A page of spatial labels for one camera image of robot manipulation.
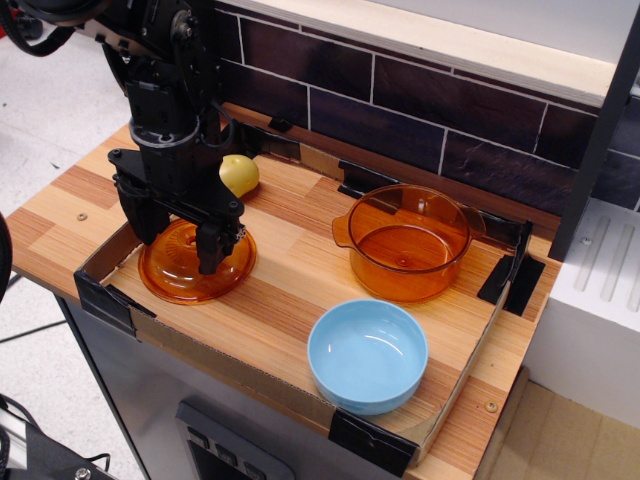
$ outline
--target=orange glass pot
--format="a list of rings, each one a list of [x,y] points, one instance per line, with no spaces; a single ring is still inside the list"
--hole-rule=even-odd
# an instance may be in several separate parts
[[[485,233],[476,209],[417,185],[374,190],[333,221],[333,237],[351,249],[358,280],[396,302],[427,300],[445,290],[471,241]]]

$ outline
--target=yellow fruit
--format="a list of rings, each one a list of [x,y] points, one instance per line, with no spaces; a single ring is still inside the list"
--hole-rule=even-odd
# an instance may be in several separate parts
[[[225,155],[220,165],[222,183],[240,198],[258,186],[260,172],[258,166],[244,155]]]

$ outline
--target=light blue bowl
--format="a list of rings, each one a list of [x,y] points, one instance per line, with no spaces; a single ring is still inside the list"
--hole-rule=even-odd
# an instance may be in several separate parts
[[[357,415],[379,415],[415,393],[427,367],[422,327],[382,300],[342,303],[315,324],[307,346],[320,393]]]

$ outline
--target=cable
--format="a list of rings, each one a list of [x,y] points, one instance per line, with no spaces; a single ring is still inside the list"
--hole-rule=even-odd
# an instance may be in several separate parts
[[[46,329],[51,328],[51,327],[57,327],[58,325],[62,325],[63,323],[67,323],[67,321],[66,320],[61,320],[59,322],[50,323],[49,325],[43,325],[42,327],[34,328],[33,330],[27,330],[26,332],[18,333],[16,335],[11,336],[11,337],[3,338],[2,340],[0,340],[0,344],[10,342],[11,340],[16,340],[17,338],[26,337],[27,335],[31,335],[32,333],[41,332],[42,330],[46,330]]]
[[[11,235],[4,217],[0,213],[0,302],[7,291],[9,277],[11,276],[11,263],[13,262],[13,251],[11,246]]]
[[[9,283],[7,284],[7,290],[9,290],[11,287],[13,287],[16,283],[18,283],[18,280],[22,279],[22,275],[18,275],[17,273],[11,277],[9,279]]]
[[[64,45],[75,32],[73,27],[56,27],[45,40],[36,45],[30,45],[20,33],[6,0],[0,0],[0,25],[20,50],[35,57],[51,55]]]
[[[100,460],[101,458],[105,459],[103,470],[105,472],[108,472],[109,471],[109,465],[111,464],[111,455],[109,453],[101,453],[100,455],[96,455],[95,457],[85,458],[85,460],[87,462],[93,463],[96,460]]]
[[[20,413],[22,413],[22,415],[24,416],[24,418],[26,418],[26,420],[33,425],[34,427],[36,427],[38,430],[42,431],[42,429],[40,428],[40,426],[38,425],[38,422],[36,422],[36,419],[33,418],[31,416],[31,414],[29,413],[29,411],[24,408],[22,405],[20,405],[18,402],[16,402],[14,399],[7,397],[6,395],[3,395],[0,393],[0,397],[2,398],[2,400],[4,400],[7,404],[11,405],[13,408],[17,409]]]
[[[229,132],[227,132],[227,138],[222,143],[218,143],[218,144],[207,143],[207,141],[204,139],[204,134],[200,134],[200,141],[207,148],[212,148],[214,150],[226,150],[231,146],[231,144],[233,143],[233,140],[235,139],[237,122],[236,120],[231,118],[231,115],[229,115],[227,111],[224,108],[222,108],[217,102],[211,102],[211,105],[218,112],[220,112],[222,116],[227,120],[229,124]]]

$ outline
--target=black robotic arm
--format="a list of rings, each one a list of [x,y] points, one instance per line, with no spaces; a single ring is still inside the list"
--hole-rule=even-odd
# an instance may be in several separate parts
[[[127,219],[147,245],[169,225],[170,214],[194,223],[200,273],[215,273],[244,236],[240,223],[244,206],[219,175],[222,157],[233,143],[235,122],[228,119],[223,140],[213,2],[18,0],[17,4],[35,18],[59,25],[60,36],[78,31],[102,43],[129,100],[131,137],[139,146],[139,151],[109,154]],[[211,28],[200,28],[201,24]]]

